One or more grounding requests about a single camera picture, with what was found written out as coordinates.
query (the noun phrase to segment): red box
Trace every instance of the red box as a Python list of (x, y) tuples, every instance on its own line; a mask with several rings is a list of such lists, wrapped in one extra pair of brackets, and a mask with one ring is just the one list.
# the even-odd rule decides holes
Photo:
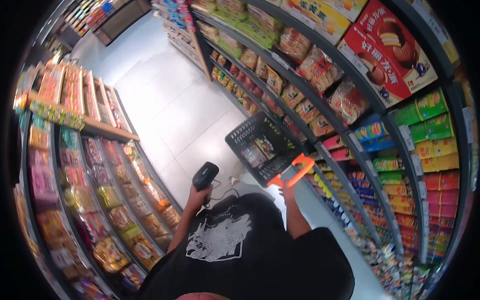
[(414, 93), (438, 77), (427, 56), (397, 17), (378, 0), (370, 0), (357, 26), (382, 48)]
[(339, 51), (376, 89), (385, 107), (412, 95), (394, 61), (375, 41), (353, 24), (338, 44)]

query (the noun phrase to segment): shopping basket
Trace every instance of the shopping basket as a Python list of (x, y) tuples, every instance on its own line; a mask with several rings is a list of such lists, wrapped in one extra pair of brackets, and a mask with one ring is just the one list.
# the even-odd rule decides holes
[(291, 187), (310, 170), (315, 161), (303, 155), (300, 144), (289, 139), (264, 112), (248, 118), (225, 137), (242, 164), (261, 186), (283, 187), (280, 174), (290, 164), (307, 163), (289, 182)]

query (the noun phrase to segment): red package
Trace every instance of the red package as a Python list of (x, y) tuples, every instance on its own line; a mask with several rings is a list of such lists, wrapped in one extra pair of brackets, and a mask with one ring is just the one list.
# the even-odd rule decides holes
[(250, 79), (250, 77), (246, 77), (246, 78), (245, 78), (245, 82), (243, 83), (243, 86), (244, 86), (247, 90), (253, 90), (254, 88), (256, 88), (255, 83)]

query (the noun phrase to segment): cookie box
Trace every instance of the cookie box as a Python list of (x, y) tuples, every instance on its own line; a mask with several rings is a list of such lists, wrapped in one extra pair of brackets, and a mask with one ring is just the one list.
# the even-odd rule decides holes
[(414, 93), (438, 77), (425, 52), (402, 22), (379, 0), (370, 0), (357, 25), (390, 57), (400, 71), (399, 80)]

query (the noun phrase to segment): aisle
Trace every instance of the aisle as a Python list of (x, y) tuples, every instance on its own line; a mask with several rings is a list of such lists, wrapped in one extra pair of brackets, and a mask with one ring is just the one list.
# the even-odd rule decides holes
[[(228, 188), (228, 177), (238, 160), (224, 138), (245, 117), (217, 85), (208, 82), (202, 71), (170, 45), (161, 25), (149, 13), (108, 47), (87, 33), (72, 51), (72, 57), (92, 70), (94, 76), (115, 86), (149, 160), (175, 199), (185, 206), (192, 177), (205, 161), (220, 168), (217, 180), (222, 185), (214, 190), (213, 197), (221, 196)], [(289, 169), (286, 176), (293, 175)], [(304, 183), (295, 187), (307, 221), (313, 228), (329, 227), (348, 258), (355, 276), (352, 299), (387, 299), (337, 221)], [(283, 199), (276, 199), (285, 220)]]

